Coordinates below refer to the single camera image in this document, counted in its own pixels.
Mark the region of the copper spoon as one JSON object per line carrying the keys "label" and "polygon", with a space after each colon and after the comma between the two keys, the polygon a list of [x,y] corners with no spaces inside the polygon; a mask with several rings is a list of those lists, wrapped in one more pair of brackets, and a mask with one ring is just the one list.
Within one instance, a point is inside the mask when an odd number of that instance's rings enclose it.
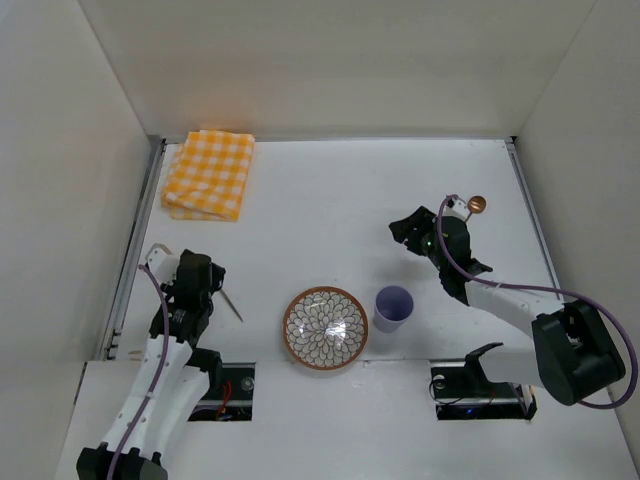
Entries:
{"label": "copper spoon", "polygon": [[469,220],[473,215],[478,215],[485,211],[487,201],[483,196],[475,195],[467,201],[466,205],[468,209],[466,220]]}

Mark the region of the lavender plastic cup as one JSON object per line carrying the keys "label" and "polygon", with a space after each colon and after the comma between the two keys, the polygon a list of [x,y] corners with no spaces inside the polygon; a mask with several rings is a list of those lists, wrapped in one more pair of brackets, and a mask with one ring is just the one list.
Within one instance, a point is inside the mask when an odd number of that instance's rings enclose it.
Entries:
{"label": "lavender plastic cup", "polygon": [[375,298],[373,324],[383,333],[395,332],[413,313],[414,300],[403,287],[391,285]]}

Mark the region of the yellow checkered cloth napkin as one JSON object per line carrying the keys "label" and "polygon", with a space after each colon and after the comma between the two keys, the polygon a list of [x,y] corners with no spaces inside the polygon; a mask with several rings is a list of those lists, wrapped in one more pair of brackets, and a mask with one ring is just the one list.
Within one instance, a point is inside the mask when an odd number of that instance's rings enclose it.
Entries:
{"label": "yellow checkered cloth napkin", "polygon": [[178,146],[161,192],[174,220],[238,220],[255,151],[251,134],[200,130]]}

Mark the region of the floral patterned ceramic plate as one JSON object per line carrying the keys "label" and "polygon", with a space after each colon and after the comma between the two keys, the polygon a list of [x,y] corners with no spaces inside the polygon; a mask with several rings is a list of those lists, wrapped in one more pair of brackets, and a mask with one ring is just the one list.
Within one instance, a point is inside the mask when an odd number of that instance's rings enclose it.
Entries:
{"label": "floral patterned ceramic plate", "polygon": [[368,318],[349,292],[318,286],[297,295],[282,319],[283,343],[301,365],[319,371],[355,361],[368,340]]}

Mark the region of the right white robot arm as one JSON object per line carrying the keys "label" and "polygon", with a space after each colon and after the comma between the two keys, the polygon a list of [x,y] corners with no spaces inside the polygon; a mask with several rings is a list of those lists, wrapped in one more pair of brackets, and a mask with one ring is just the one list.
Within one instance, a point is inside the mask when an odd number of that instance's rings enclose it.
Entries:
{"label": "right white robot arm", "polygon": [[440,213],[419,207],[389,229],[395,242],[432,262],[450,297],[531,339],[526,349],[497,341],[468,354],[481,378],[540,386],[566,406],[583,404],[624,377],[637,383],[638,368],[625,366],[605,326],[605,312],[577,294],[562,302],[551,287],[514,288],[498,281],[490,266],[474,258],[467,224],[452,206],[446,202]]}

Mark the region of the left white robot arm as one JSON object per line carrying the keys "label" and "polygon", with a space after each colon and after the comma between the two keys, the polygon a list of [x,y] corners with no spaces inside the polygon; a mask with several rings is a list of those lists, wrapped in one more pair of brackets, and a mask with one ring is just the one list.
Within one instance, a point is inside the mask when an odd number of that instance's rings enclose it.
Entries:
{"label": "left white robot arm", "polygon": [[226,271],[205,254],[156,244],[140,270],[160,299],[141,365],[109,431],[76,462],[81,479],[166,479],[167,454],[197,404],[222,381],[219,352],[199,347]]}

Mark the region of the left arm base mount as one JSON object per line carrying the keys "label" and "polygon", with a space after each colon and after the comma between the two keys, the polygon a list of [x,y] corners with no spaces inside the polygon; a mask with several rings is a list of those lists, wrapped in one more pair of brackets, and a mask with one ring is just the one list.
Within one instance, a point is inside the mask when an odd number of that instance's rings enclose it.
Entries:
{"label": "left arm base mount", "polygon": [[190,422],[248,422],[253,415],[255,364],[225,364],[218,386],[211,387],[194,408]]}

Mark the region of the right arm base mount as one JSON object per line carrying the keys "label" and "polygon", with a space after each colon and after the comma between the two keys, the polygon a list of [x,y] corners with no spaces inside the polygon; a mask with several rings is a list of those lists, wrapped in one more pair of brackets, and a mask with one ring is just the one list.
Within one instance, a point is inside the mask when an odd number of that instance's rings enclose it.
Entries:
{"label": "right arm base mount", "polygon": [[474,373],[464,362],[434,363],[429,393],[441,421],[531,421],[538,406],[530,386],[492,383]]}

